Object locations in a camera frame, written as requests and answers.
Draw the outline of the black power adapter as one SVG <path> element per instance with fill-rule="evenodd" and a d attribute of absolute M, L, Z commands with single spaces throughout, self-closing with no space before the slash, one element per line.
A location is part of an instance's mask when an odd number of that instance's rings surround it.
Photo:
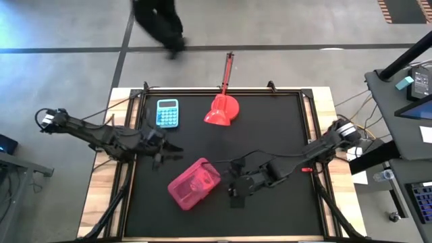
<path fill-rule="evenodd" d="M 413 82 L 408 86 L 406 98 L 417 101 L 432 93 L 432 73 L 425 67 L 416 66 L 408 70 Z"/>

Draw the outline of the pink plastic pencil box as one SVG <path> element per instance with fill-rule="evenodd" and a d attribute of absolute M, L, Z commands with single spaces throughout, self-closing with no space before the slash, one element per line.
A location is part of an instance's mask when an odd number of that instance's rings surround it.
<path fill-rule="evenodd" d="M 206 158 L 195 161 L 167 187 L 184 211 L 203 200 L 221 181 L 221 175 Z"/>

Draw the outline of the white paper sheet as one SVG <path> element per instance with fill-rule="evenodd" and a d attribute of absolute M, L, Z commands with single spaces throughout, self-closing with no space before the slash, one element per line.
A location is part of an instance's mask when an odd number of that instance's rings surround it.
<path fill-rule="evenodd" d="M 420 126 L 419 129 L 423 142 L 432 144 L 432 127 Z"/>
<path fill-rule="evenodd" d="M 353 180 L 354 184 L 362 184 L 362 185 L 368 185 L 369 184 L 366 171 L 362 171 L 362 172 L 358 172 L 356 174 L 353 174 L 352 180 Z"/>
<path fill-rule="evenodd" d="M 362 156 L 362 148 L 361 147 L 352 147 L 346 151 L 346 158 L 348 161 L 352 161 Z"/>

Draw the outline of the black keyboard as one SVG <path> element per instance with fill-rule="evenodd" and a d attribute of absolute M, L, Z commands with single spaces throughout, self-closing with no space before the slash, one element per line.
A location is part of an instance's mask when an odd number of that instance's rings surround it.
<path fill-rule="evenodd" d="M 432 182 L 405 184 L 422 224 L 432 223 Z"/>

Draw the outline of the person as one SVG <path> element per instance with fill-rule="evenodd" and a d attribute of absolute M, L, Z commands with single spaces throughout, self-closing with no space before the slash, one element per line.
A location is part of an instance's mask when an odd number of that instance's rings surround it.
<path fill-rule="evenodd" d="M 131 0 L 138 24 L 175 59 L 186 49 L 182 21 L 176 11 L 175 0 Z"/>

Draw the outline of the black round pole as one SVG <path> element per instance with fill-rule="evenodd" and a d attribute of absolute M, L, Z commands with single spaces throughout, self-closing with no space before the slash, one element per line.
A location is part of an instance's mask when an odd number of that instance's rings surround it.
<path fill-rule="evenodd" d="M 427 49 L 432 47 L 432 30 L 422 37 L 417 43 L 409 48 L 394 62 L 388 65 L 385 69 L 379 71 L 375 70 L 375 73 L 379 79 L 383 82 L 389 82 L 389 79 L 406 67 L 409 63 L 415 60 L 417 57 L 422 55 Z"/>

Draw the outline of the grey side desk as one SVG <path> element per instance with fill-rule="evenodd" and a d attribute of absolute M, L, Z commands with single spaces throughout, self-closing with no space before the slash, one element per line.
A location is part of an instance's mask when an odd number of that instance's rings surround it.
<path fill-rule="evenodd" d="M 409 105 L 406 95 L 395 85 L 405 71 L 396 74 L 389 82 L 379 79 L 375 71 L 365 74 L 365 79 L 375 100 L 400 158 L 387 161 L 396 176 L 396 181 L 406 201 L 413 220 L 424 243 L 432 243 L 432 223 L 422 224 L 407 193 L 405 184 L 432 182 L 432 144 L 424 143 L 419 127 L 432 127 L 432 121 L 396 117 L 394 112 Z"/>

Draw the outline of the teal block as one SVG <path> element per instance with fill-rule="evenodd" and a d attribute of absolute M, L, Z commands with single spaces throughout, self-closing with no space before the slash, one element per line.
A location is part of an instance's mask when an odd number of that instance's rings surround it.
<path fill-rule="evenodd" d="M 403 90 L 405 88 L 407 88 L 408 86 L 410 86 L 412 83 L 414 82 L 413 78 L 411 76 L 406 76 L 405 78 L 403 78 L 402 80 L 400 80 L 395 87 L 398 90 Z"/>

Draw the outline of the dark electronic device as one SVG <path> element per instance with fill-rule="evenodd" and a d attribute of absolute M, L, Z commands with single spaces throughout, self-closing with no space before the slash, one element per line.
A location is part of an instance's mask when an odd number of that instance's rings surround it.
<path fill-rule="evenodd" d="M 0 134 L 0 153 L 13 155 L 18 147 L 18 142 Z"/>

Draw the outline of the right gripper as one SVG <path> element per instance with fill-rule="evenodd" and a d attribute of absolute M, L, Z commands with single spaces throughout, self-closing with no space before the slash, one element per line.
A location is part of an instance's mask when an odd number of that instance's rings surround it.
<path fill-rule="evenodd" d="M 230 196 L 230 207 L 233 209 L 243 209 L 245 197 L 252 195 L 262 187 L 268 187 L 271 177 L 266 169 L 266 163 L 259 165 L 252 171 L 243 171 L 246 167 L 245 159 L 236 159 L 229 163 L 229 183 L 228 194 Z"/>

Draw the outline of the clear water bottle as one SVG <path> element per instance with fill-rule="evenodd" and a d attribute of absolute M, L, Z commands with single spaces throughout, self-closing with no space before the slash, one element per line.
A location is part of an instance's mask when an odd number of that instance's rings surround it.
<path fill-rule="evenodd" d="M 391 169 L 385 169 L 383 171 L 377 172 L 373 175 L 373 179 L 376 182 L 384 182 L 394 179 L 394 173 Z"/>

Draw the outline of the black flat screen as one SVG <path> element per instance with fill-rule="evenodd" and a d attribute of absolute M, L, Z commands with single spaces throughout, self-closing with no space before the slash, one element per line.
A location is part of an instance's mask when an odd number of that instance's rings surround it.
<path fill-rule="evenodd" d="M 396 117 L 404 117 L 409 119 L 427 119 L 432 120 L 432 101 L 424 103 L 411 104 L 404 108 L 395 111 Z"/>

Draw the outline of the grey metal desk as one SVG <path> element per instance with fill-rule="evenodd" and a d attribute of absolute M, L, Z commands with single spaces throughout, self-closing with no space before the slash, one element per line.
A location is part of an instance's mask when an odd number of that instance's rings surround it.
<path fill-rule="evenodd" d="M 7 173 L 16 173 L 17 179 L 10 180 L 10 191 L 4 201 L 0 201 L 0 243 L 11 243 L 13 234 L 16 232 L 14 227 L 18 220 L 24 194 L 33 173 L 41 173 L 45 177 L 51 177 L 54 169 L 38 163 L 29 162 L 7 153 L 0 153 L 0 164 L 7 166 Z"/>

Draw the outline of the black desk crossbar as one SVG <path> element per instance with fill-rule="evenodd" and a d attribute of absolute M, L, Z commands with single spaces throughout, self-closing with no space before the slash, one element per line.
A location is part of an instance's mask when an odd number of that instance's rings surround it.
<path fill-rule="evenodd" d="M 370 167 L 398 158 L 400 158 L 400 153 L 393 140 L 384 142 L 381 139 L 376 139 L 366 147 L 359 158 L 349 162 L 350 171 L 354 175 Z"/>

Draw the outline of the red desk lamp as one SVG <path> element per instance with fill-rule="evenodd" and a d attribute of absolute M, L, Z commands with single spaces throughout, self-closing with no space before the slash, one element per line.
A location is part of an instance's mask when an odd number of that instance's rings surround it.
<path fill-rule="evenodd" d="M 211 109 L 205 115 L 204 121 L 218 126 L 230 126 L 239 112 L 240 105 L 235 98 L 218 94 L 211 103 Z"/>

